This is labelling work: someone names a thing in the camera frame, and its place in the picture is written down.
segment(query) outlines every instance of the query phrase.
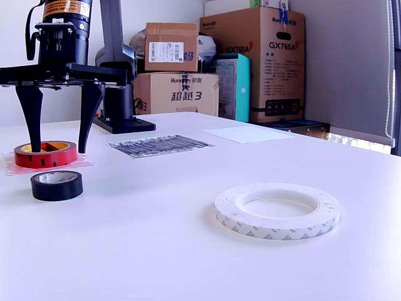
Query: black cable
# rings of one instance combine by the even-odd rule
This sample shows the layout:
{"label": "black cable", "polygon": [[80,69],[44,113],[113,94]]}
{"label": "black cable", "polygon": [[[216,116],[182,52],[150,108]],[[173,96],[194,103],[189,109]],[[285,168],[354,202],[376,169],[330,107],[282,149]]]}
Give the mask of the black cable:
{"label": "black cable", "polygon": [[26,58],[28,61],[32,61],[35,57],[34,51],[31,51],[31,16],[33,13],[33,10],[35,8],[38,8],[39,6],[42,6],[46,0],[40,0],[39,4],[31,8],[28,14],[28,18],[26,20],[26,26],[25,26],[25,47],[26,47]]}

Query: tabletop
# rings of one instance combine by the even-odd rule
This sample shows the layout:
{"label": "tabletop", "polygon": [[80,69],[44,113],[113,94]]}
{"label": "tabletop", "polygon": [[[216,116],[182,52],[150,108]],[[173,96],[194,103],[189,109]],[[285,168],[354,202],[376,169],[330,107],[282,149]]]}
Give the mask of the tabletop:
{"label": "tabletop", "polygon": [[[243,124],[196,113],[148,115],[155,132],[93,125],[85,192],[47,203],[32,174],[0,163],[0,300],[401,300],[401,159],[296,134],[239,144],[205,129]],[[43,140],[78,139],[79,122],[42,125]],[[215,147],[133,159],[109,145],[180,134]],[[0,128],[0,151],[29,142]],[[330,233],[298,241],[241,235],[215,219],[226,189],[311,186],[341,204]]]}

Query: box stack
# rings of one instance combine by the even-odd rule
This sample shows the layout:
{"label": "box stack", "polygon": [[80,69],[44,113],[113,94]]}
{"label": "box stack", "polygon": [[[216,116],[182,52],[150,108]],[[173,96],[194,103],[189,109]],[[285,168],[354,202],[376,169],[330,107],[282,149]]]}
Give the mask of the box stack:
{"label": "box stack", "polygon": [[145,34],[149,73],[139,74],[134,81],[137,114],[188,111],[217,116],[219,77],[196,73],[197,25],[148,23]]}
{"label": "box stack", "polygon": [[237,53],[250,59],[251,122],[303,118],[303,14],[267,7],[234,9],[202,18],[200,31],[214,38],[217,53]]}

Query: black electrical tape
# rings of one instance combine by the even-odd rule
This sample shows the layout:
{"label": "black electrical tape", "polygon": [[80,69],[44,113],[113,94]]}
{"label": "black electrical tape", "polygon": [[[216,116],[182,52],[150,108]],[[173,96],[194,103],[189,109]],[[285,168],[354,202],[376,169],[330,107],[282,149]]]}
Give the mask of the black electrical tape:
{"label": "black electrical tape", "polygon": [[64,201],[83,193],[82,175],[75,171],[50,171],[31,178],[32,194],[41,201]]}

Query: white paper sheet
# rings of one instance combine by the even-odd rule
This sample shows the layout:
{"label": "white paper sheet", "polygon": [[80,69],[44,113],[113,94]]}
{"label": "white paper sheet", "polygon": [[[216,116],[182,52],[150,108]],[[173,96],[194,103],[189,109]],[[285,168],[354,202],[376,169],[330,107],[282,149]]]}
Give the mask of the white paper sheet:
{"label": "white paper sheet", "polygon": [[293,138],[274,130],[261,129],[259,127],[229,127],[226,129],[203,130],[203,132],[222,137],[238,143],[262,142],[267,140],[278,140]]}

